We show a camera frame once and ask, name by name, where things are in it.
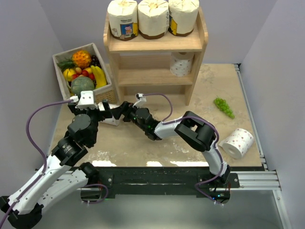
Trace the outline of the dotted paper roll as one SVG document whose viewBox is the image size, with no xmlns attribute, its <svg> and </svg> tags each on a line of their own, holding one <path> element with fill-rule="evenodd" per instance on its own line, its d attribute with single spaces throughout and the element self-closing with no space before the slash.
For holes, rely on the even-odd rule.
<svg viewBox="0 0 305 229">
<path fill-rule="evenodd" d="M 104 110 L 105 110 L 105 109 L 104 109 L 104 106 L 103 106 L 103 104 L 102 104 L 102 102 L 99 102 L 99 103 L 98 103 L 98 107 L 99 107 L 99 110 L 100 110 L 100 111 L 104 111 Z M 110 107 L 111 109 L 114 109 L 114 108 L 117 108 L 117 107 L 119 107 L 119 106 L 116 105 L 116 104 L 109 104 L 109 107 Z M 120 119 L 117 120 L 117 119 L 115 119 L 114 117 L 112 117 L 112 118 L 106 118 L 106 119 L 104 119 L 103 121 L 101 121 L 101 123 L 110 124 L 110 125 L 114 125 L 114 126 L 118 126 L 118 125 L 120 124 Z"/>
<path fill-rule="evenodd" d="M 253 135 L 245 129 L 235 129 L 218 145 L 232 158 L 241 159 L 254 143 Z"/>
<path fill-rule="evenodd" d="M 172 52 L 170 60 L 170 72 L 183 77 L 191 73 L 194 52 Z"/>
</svg>

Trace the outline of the paper roll cartoon label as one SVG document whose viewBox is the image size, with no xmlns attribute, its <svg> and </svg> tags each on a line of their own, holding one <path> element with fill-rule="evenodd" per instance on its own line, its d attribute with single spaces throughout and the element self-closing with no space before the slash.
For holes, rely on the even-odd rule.
<svg viewBox="0 0 305 229">
<path fill-rule="evenodd" d="M 174 36 L 185 37 L 194 30 L 199 0 L 169 0 L 169 29 Z"/>
</svg>

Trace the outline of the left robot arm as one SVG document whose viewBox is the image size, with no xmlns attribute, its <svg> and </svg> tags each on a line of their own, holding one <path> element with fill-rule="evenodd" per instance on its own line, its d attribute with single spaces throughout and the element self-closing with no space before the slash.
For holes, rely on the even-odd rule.
<svg viewBox="0 0 305 229">
<path fill-rule="evenodd" d="M 87 154 L 88 148 L 94 146 L 98 123 L 113 116 L 107 102 L 103 103 L 102 110 L 96 104 L 87 104 L 82 108 L 80 103 L 72 99 L 67 100 L 66 104 L 75 117 L 64 138 L 57 143 L 49 156 L 46 156 L 32 139 L 30 123 L 34 115 L 29 116 L 26 134 L 42 156 L 43 165 L 18 191 L 0 198 L 0 209 L 5 213 L 1 224 L 8 220 L 16 229 L 31 229 L 53 204 L 82 187 L 102 188 L 105 195 L 97 200 L 97 203 L 107 198 L 109 189 L 98 183 L 99 172 L 90 162 L 81 164 L 68 180 L 56 182 Z"/>
</svg>

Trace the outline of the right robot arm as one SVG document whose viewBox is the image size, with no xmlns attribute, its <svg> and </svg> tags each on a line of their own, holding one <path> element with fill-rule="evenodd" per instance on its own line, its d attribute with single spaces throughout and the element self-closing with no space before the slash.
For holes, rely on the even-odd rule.
<svg viewBox="0 0 305 229">
<path fill-rule="evenodd" d="M 124 122 L 133 122 L 152 141 L 179 136 L 191 148 L 201 152 L 213 175 L 212 178 L 203 181 L 203 184 L 212 181 L 215 186 L 224 187 L 229 182 L 231 167 L 224 161 L 217 148 L 219 133 L 211 123 L 191 111 L 187 111 L 178 119 L 158 121 L 143 104 L 141 101 L 125 101 L 108 111 L 117 120 L 123 116 Z"/>
</svg>

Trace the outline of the wooden three-tier shelf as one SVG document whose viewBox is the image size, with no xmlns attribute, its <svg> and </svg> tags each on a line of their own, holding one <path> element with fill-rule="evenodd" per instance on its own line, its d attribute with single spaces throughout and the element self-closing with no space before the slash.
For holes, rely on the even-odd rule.
<svg viewBox="0 0 305 229">
<path fill-rule="evenodd" d="M 186 37 L 165 34 L 156 40 L 141 35 L 120 41 L 110 31 L 109 19 L 105 19 L 104 47 L 118 100 L 135 93 L 163 93 L 184 95 L 189 105 L 204 53 L 208 44 L 208 30 L 202 9 L 199 9 L 194 31 Z M 170 72 L 171 54 L 193 52 L 194 58 L 189 74 L 177 77 Z"/>
</svg>

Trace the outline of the wicker basket with liner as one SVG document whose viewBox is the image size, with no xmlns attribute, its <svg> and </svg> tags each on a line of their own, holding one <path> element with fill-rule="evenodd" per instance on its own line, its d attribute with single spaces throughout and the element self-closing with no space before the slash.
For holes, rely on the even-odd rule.
<svg viewBox="0 0 305 229">
<path fill-rule="evenodd" d="M 117 103 L 109 71 L 94 43 L 54 54 L 52 58 L 64 100 L 78 97 L 96 104 L 104 99 Z"/>
</svg>

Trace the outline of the green melon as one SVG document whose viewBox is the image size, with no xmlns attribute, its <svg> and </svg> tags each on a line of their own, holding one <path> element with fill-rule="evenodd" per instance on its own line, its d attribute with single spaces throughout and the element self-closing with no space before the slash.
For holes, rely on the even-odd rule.
<svg viewBox="0 0 305 229">
<path fill-rule="evenodd" d="M 71 92 L 80 96 L 82 91 L 93 91 L 95 89 L 93 81 L 85 76 L 79 76 L 71 83 Z"/>
</svg>

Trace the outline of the yellow bananas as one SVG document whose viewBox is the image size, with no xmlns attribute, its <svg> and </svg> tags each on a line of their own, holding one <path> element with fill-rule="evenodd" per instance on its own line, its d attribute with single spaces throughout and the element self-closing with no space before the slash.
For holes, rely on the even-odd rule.
<svg viewBox="0 0 305 229">
<path fill-rule="evenodd" d="M 96 89 L 107 85 L 107 79 L 104 71 L 99 66 L 91 65 L 92 73 L 95 76 Z"/>
</svg>

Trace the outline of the dark grape bunch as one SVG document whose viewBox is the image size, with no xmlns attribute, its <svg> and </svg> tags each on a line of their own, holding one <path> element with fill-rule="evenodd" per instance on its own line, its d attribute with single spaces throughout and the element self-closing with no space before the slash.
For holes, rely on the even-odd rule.
<svg viewBox="0 0 305 229">
<path fill-rule="evenodd" d="M 99 61 L 99 59 L 97 58 L 96 55 L 91 56 L 91 65 L 98 66 L 100 68 L 102 67 L 101 64 L 100 64 L 100 61 Z"/>
</svg>

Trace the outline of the orange pineapple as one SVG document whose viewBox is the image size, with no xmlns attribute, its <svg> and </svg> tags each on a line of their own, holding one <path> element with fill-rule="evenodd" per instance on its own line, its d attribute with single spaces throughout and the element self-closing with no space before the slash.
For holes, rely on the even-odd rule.
<svg viewBox="0 0 305 229">
<path fill-rule="evenodd" d="M 72 55 L 72 61 L 76 67 L 84 69 L 89 67 L 92 58 L 88 51 L 80 50 Z"/>
</svg>

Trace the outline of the green grape bunch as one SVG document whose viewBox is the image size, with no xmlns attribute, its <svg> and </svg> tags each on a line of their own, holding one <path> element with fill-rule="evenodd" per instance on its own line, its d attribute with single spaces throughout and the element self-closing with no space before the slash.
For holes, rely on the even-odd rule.
<svg viewBox="0 0 305 229">
<path fill-rule="evenodd" d="M 226 102 L 225 99 L 222 98 L 215 98 L 214 99 L 214 104 L 216 105 L 216 107 L 222 111 L 224 114 L 226 114 L 229 118 L 234 119 L 235 115 L 233 114 L 233 111 L 231 110 L 230 106 L 228 105 L 228 103 Z"/>
</svg>

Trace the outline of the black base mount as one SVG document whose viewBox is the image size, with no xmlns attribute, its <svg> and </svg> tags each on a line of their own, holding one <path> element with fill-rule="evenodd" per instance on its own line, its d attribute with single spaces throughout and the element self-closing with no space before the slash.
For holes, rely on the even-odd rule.
<svg viewBox="0 0 305 229">
<path fill-rule="evenodd" d="M 91 187 L 81 191 L 82 199 L 99 194 L 108 198 L 117 195 L 187 195 L 203 198 L 205 194 L 222 203 L 230 191 L 239 188 L 237 173 L 230 171 L 214 181 L 207 167 L 97 167 L 98 177 L 89 183 L 101 183 L 104 188 Z"/>
</svg>

